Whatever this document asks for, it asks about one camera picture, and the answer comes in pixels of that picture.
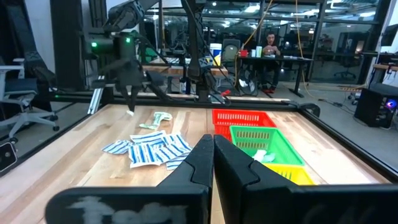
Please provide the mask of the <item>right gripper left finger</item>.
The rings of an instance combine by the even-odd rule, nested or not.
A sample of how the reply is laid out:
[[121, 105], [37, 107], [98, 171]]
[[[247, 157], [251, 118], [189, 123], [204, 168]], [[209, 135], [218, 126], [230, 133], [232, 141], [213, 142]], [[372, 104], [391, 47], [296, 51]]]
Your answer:
[[209, 223], [214, 140], [197, 142], [185, 160], [155, 187], [76, 187], [54, 195], [45, 221], [53, 224]]

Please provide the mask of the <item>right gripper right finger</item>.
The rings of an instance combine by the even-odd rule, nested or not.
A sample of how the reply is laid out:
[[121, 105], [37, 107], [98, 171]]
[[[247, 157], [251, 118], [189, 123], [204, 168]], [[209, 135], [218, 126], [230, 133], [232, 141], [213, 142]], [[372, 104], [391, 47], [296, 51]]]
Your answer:
[[397, 185], [297, 185], [214, 136], [226, 223], [397, 224]]

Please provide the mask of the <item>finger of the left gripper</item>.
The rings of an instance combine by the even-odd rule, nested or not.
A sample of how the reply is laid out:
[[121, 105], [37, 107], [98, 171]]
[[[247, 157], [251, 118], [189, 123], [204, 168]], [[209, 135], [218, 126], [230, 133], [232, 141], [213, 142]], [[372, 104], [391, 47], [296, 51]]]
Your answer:
[[131, 111], [132, 110], [131, 97], [130, 97], [130, 95], [128, 93], [128, 90], [126, 88], [124, 89], [124, 99], [125, 99], [125, 102], [127, 104], [128, 110]]
[[132, 88], [132, 111], [135, 111], [137, 96], [140, 92], [140, 88]]

